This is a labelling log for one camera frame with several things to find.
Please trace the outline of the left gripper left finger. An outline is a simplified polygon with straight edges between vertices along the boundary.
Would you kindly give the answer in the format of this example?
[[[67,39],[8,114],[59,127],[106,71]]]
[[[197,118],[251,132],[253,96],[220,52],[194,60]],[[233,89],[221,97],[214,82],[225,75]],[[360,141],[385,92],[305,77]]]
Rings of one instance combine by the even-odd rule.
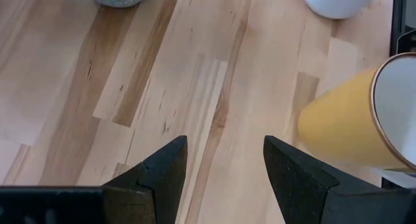
[[[175,223],[187,170],[187,137],[178,136],[105,183],[107,223]]]

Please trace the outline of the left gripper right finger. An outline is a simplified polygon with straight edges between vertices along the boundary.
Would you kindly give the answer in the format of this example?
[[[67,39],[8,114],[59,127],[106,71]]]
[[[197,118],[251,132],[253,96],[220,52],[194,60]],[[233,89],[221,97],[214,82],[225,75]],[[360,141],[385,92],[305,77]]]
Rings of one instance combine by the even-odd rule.
[[[325,163],[274,136],[265,136],[263,156],[285,223],[321,223],[328,191],[339,184]]]

